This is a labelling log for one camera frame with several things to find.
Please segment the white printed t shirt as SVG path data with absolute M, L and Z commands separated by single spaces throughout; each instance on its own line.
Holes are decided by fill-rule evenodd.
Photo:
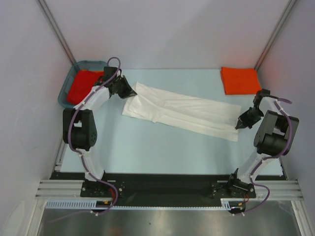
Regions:
M 139 82 L 132 88 L 137 95 L 126 100 L 124 116 L 238 141 L 235 126 L 241 106 L 148 87 Z

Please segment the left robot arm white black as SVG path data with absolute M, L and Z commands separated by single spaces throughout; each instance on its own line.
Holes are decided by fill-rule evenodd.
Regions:
M 94 181 L 91 190 L 100 197 L 108 193 L 109 185 L 101 180 L 104 169 L 91 151 L 97 141 L 94 114 L 115 94 L 121 99 L 137 95 L 119 67 L 106 66 L 83 100 L 63 110 L 63 141 L 78 155 L 85 179 Z

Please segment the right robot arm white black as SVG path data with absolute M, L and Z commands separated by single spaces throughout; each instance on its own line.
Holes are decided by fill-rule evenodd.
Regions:
M 263 113 L 259 106 L 263 98 L 273 99 L 278 109 L 276 112 L 267 110 Z M 292 102 L 273 96 L 267 89 L 258 91 L 253 99 L 253 106 L 238 117 L 235 129 L 251 129 L 261 121 L 258 131 L 254 137 L 255 147 L 247 161 L 235 171 L 237 180 L 227 185 L 227 192 L 232 197 L 239 197 L 245 191 L 242 182 L 252 183 L 263 168 L 271 161 L 287 155 L 292 146 L 296 134 L 299 119 L 288 115 L 281 106 L 281 102 L 291 104 Z

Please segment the folded orange t shirt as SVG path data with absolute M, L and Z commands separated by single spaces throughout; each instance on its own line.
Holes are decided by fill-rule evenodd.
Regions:
M 261 90 L 257 72 L 253 68 L 222 67 L 220 75 L 226 95 L 249 95 Z

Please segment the teal plastic basket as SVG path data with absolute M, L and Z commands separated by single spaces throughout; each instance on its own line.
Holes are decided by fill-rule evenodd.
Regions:
M 80 70 L 89 70 L 89 71 L 103 71 L 104 67 L 107 65 L 105 61 L 89 61 L 83 60 L 74 64 L 69 70 L 66 79 L 63 83 L 63 86 L 60 90 L 58 96 L 58 102 L 63 108 L 72 108 L 74 105 L 67 101 L 67 95 L 70 91 L 72 83 L 74 81 L 75 76 Z

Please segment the red t shirt in basket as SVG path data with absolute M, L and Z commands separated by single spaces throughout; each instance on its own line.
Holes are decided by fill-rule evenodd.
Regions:
M 102 74 L 79 71 L 68 92 L 67 101 L 73 105 L 79 104 L 89 94 L 93 84 Z

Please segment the orange t shirt in basket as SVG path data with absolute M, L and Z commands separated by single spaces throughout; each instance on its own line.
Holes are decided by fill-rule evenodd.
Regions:
M 82 70 L 80 70 L 80 71 L 83 71 L 83 72 L 93 72 L 93 73 L 103 73 L 103 71 L 101 71 L 101 70 L 86 70 L 86 69 L 82 69 Z

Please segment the aluminium front rail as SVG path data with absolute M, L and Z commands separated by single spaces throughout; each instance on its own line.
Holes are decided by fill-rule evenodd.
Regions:
M 268 200 L 302 201 L 304 198 L 296 180 L 256 181 L 256 198 L 262 200 L 267 195 L 264 186 L 270 189 Z M 79 199 L 82 180 L 42 180 L 35 197 L 38 199 Z

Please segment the left aluminium corner post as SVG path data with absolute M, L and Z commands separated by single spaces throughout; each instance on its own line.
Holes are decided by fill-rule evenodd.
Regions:
M 47 20 L 47 23 L 49 27 L 51 28 L 52 32 L 54 33 L 56 39 L 58 40 L 61 48 L 63 49 L 65 55 L 67 56 L 68 60 L 72 65 L 76 64 L 76 59 L 66 41 L 66 38 L 64 37 L 49 5 L 45 0 L 36 0 L 36 3 L 38 4 L 42 14 L 44 15 L 45 19 Z

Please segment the aluminium corner post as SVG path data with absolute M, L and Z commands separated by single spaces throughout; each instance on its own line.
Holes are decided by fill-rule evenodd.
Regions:
M 290 14 L 293 12 L 295 6 L 297 5 L 298 0 L 289 0 L 279 18 L 277 21 L 269 39 L 267 40 L 267 43 L 261 52 L 260 56 L 258 57 L 258 60 L 254 66 L 255 71 L 258 71 L 261 67 L 264 59 L 267 57 L 269 51 L 271 50 L 273 44 L 275 43 L 276 39 L 279 37 L 283 27 L 285 26 L 287 20 L 290 17 Z
M 36 3 L 38 4 L 42 14 L 44 15 L 45 19 L 47 20 L 47 23 L 49 27 L 51 28 L 52 32 L 54 33 L 56 39 L 58 40 L 61 48 L 63 49 L 65 55 L 67 56 L 68 60 L 72 65 L 76 64 L 76 59 L 66 41 L 66 38 L 64 37 L 49 5 L 45 0 L 36 0 Z

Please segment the right aluminium corner post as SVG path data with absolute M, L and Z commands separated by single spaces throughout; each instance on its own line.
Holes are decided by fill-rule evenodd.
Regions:
M 264 59 L 267 57 L 269 51 L 271 50 L 273 44 L 275 43 L 276 39 L 279 37 L 283 27 L 285 26 L 287 20 L 290 17 L 290 14 L 293 12 L 295 6 L 297 5 L 298 0 L 289 0 L 279 18 L 277 21 L 269 39 L 267 40 L 267 43 L 261 52 L 260 56 L 258 57 L 258 60 L 254 66 L 255 71 L 258 71 L 261 67 Z

